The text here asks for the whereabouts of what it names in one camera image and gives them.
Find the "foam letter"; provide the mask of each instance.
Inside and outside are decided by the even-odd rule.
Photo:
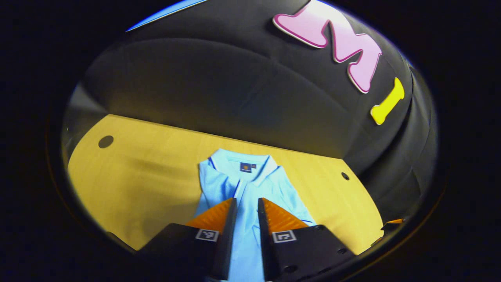
[[[288,35],[316,48],[327,46],[324,30],[330,23],[334,61],[341,63],[362,52],[358,61],[349,64],[348,76],[361,92],[369,92],[379,55],[382,54],[381,48],[369,35],[355,34],[340,11],[320,1],[311,0],[293,16],[274,16],[273,23]]]
[[[400,82],[400,79],[395,77],[395,86],[391,90],[390,94],[384,99],[380,105],[375,105],[371,109],[371,116],[377,125],[383,124],[386,120],[386,116],[393,110],[398,101],[404,98],[404,87]]]

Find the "blue light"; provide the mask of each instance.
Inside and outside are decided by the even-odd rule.
[[[144,20],[138,22],[136,25],[134,25],[133,27],[129,28],[127,31],[131,31],[133,29],[136,29],[140,26],[143,26],[145,24],[148,24],[150,22],[153,22],[153,21],[156,21],[158,19],[161,19],[163,17],[166,17],[170,14],[173,14],[175,12],[179,12],[181,10],[184,10],[186,8],[189,8],[191,6],[194,6],[194,5],[197,5],[197,4],[200,4],[202,2],[205,2],[207,0],[184,0],[184,1],[181,1],[181,2],[178,2],[172,6],[169,6],[159,12],[156,12],[154,14],[152,14],[151,16],[145,18]]]

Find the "wooden table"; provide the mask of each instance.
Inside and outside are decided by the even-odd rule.
[[[107,135],[113,142],[102,149],[98,143]],[[68,170],[97,223],[140,249],[167,224],[193,218],[201,193],[198,163],[219,148],[271,155],[317,224],[326,225],[355,254],[383,235],[376,205],[340,159],[108,115],[80,140]]]

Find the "folded shirt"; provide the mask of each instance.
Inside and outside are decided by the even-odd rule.
[[[228,281],[264,281],[258,198],[267,198],[309,226],[316,225],[313,218],[271,156],[219,149],[198,167],[202,195],[195,216],[229,198],[237,201]]]

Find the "shirt logo patch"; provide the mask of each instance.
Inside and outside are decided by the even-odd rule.
[[[240,163],[240,171],[241,172],[251,173],[253,168],[255,169],[256,165],[247,164],[247,163]]]

